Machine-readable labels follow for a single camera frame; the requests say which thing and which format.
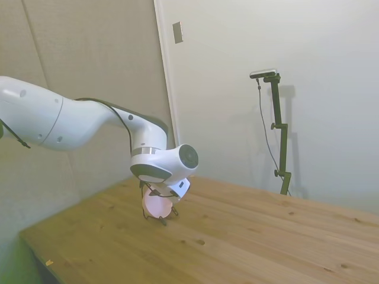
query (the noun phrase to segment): table surface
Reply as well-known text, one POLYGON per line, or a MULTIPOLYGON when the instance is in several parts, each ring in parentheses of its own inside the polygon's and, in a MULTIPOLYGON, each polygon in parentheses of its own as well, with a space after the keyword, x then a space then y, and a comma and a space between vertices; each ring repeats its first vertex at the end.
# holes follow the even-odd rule
POLYGON ((194 177, 164 227, 136 179, 21 232, 62 283, 379 283, 379 217, 194 177))

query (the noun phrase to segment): wall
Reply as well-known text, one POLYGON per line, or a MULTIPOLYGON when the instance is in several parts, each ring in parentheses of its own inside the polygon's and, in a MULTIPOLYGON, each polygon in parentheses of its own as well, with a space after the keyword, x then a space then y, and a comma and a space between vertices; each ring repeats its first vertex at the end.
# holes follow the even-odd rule
MULTIPOLYGON (((152 1, 0 0, 0 26, 0 75, 171 125, 152 1)), ((0 283, 39 283, 17 232, 129 177, 127 131, 103 127, 70 153, 0 144, 0 283)))
MULTIPOLYGON (((198 150, 197 174, 280 191, 249 79, 276 67, 293 195, 379 214, 377 1, 157 2, 179 139, 198 150), (175 44, 178 21, 184 42, 175 44)), ((278 160, 268 84, 262 106, 278 160)))

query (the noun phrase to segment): light switch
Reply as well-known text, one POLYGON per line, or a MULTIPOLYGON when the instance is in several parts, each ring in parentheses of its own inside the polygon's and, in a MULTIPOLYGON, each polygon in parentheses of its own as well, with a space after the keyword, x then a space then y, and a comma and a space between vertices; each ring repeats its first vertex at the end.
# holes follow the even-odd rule
POLYGON ((182 22, 176 22, 172 25, 172 29, 174 31, 175 43, 183 42, 182 22))

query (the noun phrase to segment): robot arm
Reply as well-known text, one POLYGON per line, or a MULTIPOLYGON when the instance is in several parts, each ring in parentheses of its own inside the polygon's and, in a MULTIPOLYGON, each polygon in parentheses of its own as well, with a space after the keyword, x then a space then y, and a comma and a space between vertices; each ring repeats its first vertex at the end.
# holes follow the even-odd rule
POLYGON ((168 128, 164 122, 97 101, 74 101, 0 76, 0 138, 13 137, 11 129, 26 143, 71 151, 87 143, 103 124, 124 127, 125 123, 132 140, 131 172, 142 181, 156 183, 161 195, 178 202, 190 187, 187 177, 197 168, 196 151, 186 144, 167 150, 168 128))

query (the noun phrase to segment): pink cup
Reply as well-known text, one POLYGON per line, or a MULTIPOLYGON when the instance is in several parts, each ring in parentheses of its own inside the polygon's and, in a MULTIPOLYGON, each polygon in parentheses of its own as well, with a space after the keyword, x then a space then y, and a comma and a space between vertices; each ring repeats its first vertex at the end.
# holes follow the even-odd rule
POLYGON ((167 217, 171 213, 172 202, 168 198, 149 194, 150 190, 147 190, 142 199, 145 212, 154 218, 167 217))

